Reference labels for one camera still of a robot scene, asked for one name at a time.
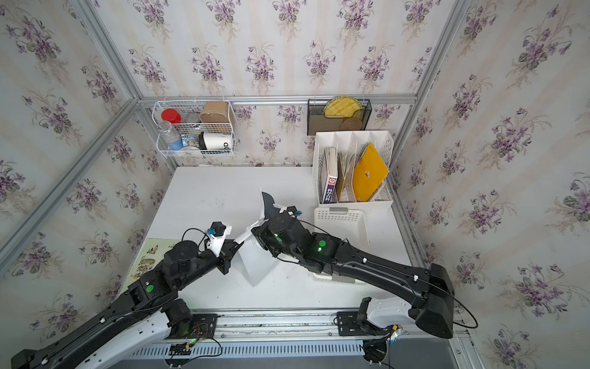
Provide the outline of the white insulated delivery bag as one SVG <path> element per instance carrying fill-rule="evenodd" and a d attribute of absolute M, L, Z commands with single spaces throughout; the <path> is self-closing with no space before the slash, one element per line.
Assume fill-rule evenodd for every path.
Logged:
<path fill-rule="evenodd" d="M 261 192 L 261 199 L 263 207 L 259 219 L 248 226 L 246 231 L 236 239 L 236 242 L 241 245 L 236 254 L 238 260 L 236 266 L 252 287 L 260 284 L 278 263 L 272 253 L 263 248 L 252 231 L 272 216 L 278 215 L 280 211 L 287 209 L 285 206 L 275 204 L 273 197 L 267 192 Z"/>

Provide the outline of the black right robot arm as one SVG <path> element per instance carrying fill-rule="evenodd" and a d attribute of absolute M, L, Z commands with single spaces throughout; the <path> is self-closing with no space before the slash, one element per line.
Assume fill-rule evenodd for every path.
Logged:
<path fill-rule="evenodd" d="M 275 258 L 285 254 L 309 272 L 353 278 L 381 288 L 410 304 L 408 315 L 422 331 L 438 338 L 453 337 L 455 291 L 443 266 L 418 268 L 388 261 L 329 233 L 310 232 L 304 223 L 281 212 L 251 232 Z"/>

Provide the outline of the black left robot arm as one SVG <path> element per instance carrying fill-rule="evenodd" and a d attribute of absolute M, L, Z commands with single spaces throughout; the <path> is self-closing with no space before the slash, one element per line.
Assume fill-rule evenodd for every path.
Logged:
<path fill-rule="evenodd" d="M 218 253 L 201 252 L 193 241 L 178 242 L 106 309 L 54 344 L 20 351 L 11 366 L 106 368 L 171 332 L 186 335 L 193 317 L 179 292 L 214 269 L 226 275 L 240 247 L 229 240 Z"/>

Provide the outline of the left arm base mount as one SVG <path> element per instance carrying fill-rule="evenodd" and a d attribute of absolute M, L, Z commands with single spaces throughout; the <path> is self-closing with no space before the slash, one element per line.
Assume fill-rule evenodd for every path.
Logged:
<path fill-rule="evenodd" d="M 215 334 L 217 314 L 194 312 L 181 299 L 166 304 L 162 311 L 169 319 L 167 326 L 171 329 L 167 340 L 198 340 L 213 338 Z"/>

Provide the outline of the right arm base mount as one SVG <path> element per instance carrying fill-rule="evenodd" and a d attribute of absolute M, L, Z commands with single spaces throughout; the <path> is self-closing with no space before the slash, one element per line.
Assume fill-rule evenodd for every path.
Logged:
<path fill-rule="evenodd" d="M 401 327 L 398 324 L 387 325 L 384 327 L 375 325 L 369 321 L 368 309 L 372 298 L 364 298 L 361 301 L 357 311 L 339 311 L 334 319 L 340 337 L 356 336 L 387 336 L 390 337 L 393 332 L 398 331 Z"/>

